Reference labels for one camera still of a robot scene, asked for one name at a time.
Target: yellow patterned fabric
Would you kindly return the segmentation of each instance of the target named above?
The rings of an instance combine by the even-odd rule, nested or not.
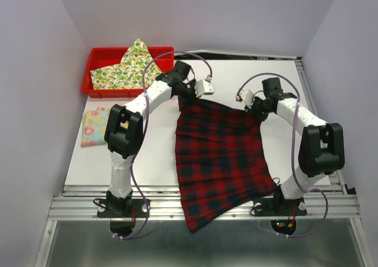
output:
[[[123,55],[119,64],[102,67],[90,72],[93,88],[100,89],[140,89],[142,73],[152,61],[147,45],[139,38]],[[152,63],[146,72],[146,85],[149,86],[162,71]]]

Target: gray wall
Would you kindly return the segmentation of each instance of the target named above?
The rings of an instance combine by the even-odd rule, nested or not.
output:
[[[344,127],[343,171],[356,186],[372,252],[378,246],[377,10],[377,0],[335,0],[303,59],[320,116]]]
[[[62,0],[87,47],[303,56],[334,0]]]
[[[0,0],[0,265],[33,266],[83,110],[88,52],[60,0]]]

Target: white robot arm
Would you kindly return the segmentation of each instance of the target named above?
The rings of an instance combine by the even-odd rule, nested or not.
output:
[[[264,121],[271,112],[284,118],[292,126],[295,120],[297,99],[292,93],[283,93],[279,78],[262,82],[265,100],[256,97],[250,90],[244,91],[238,101],[244,101],[247,113]],[[344,166],[343,129],[338,123],[327,123],[299,104],[295,130],[302,136],[299,148],[299,166],[295,175],[280,185],[275,197],[296,200],[325,174],[331,174]]]
[[[111,108],[105,141],[112,159],[112,175],[106,199],[101,199],[99,203],[96,203],[102,208],[97,214],[99,217],[101,213],[111,215],[111,217],[122,217],[131,207],[132,163],[143,143],[143,121],[147,115],[175,95],[195,99],[214,93],[211,77],[184,82],[190,70],[190,65],[177,61],[172,71],[162,73],[155,79],[148,87],[146,94],[140,94],[123,106],[114,105]]]

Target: red plaid skirt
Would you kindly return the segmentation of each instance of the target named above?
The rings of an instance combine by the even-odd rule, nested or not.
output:
[[[276,184],[266,165],[260,124],[243,110],[179,98],[176,168],[185,221],[191,232]]]

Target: white tabletop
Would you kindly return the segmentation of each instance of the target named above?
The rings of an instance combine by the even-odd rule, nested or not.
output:
[[[185,61],[192,65],[196,79],[208,75],[208,68],[202,61]],[[210,60],[213,68],[215,94],[205,96],[212,100],[236,109],[243,109],[243,104],[235,101],[235,94],[242,83],[252,75],[261,72],[274,72],[284,75],[298,88],[301,103],[307,107],[307,101],[299,80],[294,61],[276,60]],[[256,92],[262,90],[261,81],[269,76],[251,81],[247,87]],[[284,92],[292,92],[290,85],[281,82]],[[88,97],[85,110],[99,106],[111,108],[115,103],[123,105],[130,99],[92,99]],[[142,148],[135,160],[135,177],[140,185],[178,185],[175,168],[175,129],[179,116],[177,98],[161,104],[150,115],[149,126]],[[279,177],[281,183],[291,175],[290,147],[292,126],[282,118],[270,114],[261,125],[264,154],[272,177]],[[65,185],[109,185],[110,154],[106,145],[80,146],[82,127],[77,134],[69,171]],[[296,136],[296,156],[300,145],[300,136]],[[330,180],[324,177],[318,185],[329,185]]]

